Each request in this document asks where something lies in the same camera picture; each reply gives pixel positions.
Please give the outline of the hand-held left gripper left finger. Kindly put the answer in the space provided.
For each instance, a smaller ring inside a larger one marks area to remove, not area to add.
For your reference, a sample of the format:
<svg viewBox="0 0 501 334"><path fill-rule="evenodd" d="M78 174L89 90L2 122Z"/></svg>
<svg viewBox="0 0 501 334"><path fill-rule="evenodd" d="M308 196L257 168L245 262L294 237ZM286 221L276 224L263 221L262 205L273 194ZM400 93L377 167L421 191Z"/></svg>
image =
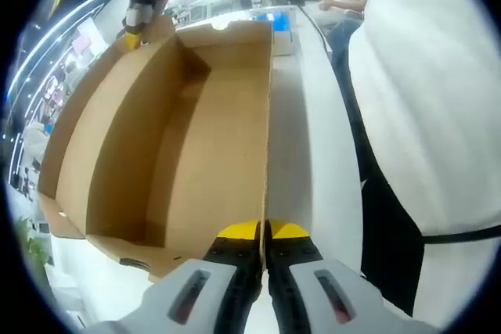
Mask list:
<svg viewBox="0 0 501 334"><path fill-rule="evenodd" d="M137 309L94 333L242 333L261 288L259 221L232 224L201 260L189 259L144 293Z"/></svg>

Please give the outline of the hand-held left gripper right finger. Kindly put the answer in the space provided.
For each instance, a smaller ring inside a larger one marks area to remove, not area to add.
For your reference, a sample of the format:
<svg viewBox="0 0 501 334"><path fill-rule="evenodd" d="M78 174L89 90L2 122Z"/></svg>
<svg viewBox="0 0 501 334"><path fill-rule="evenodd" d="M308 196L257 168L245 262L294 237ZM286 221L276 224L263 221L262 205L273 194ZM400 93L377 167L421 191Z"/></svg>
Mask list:
<svg viewBox="0 0 501 334"><path fill-rule="evenodd" d="M436 333L384 306L380 290L336 259L325 259L299 225L265 224L269 293L281 333Z"/></svg>

